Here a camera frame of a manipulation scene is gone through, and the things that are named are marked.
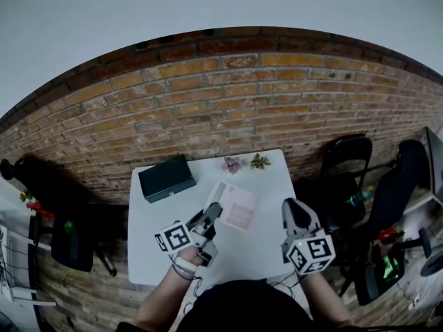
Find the person's left hand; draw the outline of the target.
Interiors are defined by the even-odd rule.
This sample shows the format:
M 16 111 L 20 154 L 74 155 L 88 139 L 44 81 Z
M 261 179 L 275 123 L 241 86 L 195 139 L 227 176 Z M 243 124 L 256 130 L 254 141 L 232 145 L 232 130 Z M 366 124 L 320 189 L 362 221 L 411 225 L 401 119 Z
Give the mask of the person's left hand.
M 199 249 L 196 246 L 189 246 L 179 251 L 174 258 L 174 263 L 182 266 L 182 261 L 186 261 L 194 266 L 200 266 L 203 259 L 199 256 Z

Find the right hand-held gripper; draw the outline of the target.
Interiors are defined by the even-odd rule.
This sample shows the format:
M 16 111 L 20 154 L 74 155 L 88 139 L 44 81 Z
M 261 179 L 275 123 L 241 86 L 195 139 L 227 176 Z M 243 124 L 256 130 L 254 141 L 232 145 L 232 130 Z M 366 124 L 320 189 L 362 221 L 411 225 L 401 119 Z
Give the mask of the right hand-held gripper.
M 298 275 L 322 272 L 336 258 L 332 237 L 320 226 L 317 214 L 298 199 L 282 203 L 283 228 L 287 238 L 281 245 L 284 264 L 292 264 Z

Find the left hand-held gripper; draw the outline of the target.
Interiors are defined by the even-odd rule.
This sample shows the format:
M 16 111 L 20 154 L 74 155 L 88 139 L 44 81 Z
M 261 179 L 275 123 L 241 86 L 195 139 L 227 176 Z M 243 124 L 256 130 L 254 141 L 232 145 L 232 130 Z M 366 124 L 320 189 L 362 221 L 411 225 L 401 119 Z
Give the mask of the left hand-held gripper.
M 215 220 L 222 213 L 218 202 L 211 203 L 206 210 L 193 216 L 187 223 L 176 221 L 154 233 L 154 238 L 162 252 L 175 255 L 189 246 L 199 249 L 203 266 L 209 267 L 217 256 L 218 250 L 213 242 L 216 235 Z

